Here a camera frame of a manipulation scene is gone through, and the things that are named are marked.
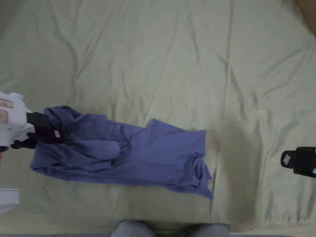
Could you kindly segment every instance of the blue t-shirt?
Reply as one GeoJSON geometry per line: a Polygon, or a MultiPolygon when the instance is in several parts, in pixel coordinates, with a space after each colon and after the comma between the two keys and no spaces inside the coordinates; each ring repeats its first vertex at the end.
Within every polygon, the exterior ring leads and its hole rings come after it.
{"type": "Polygon", "coordinates": [[[37,142],[31,169],[62,180],[159,185],[212,199],[203,161],[205,131],[187,132],[153,119],[147,128],[59,106],[44,110],[64,143],[37,142]]]}

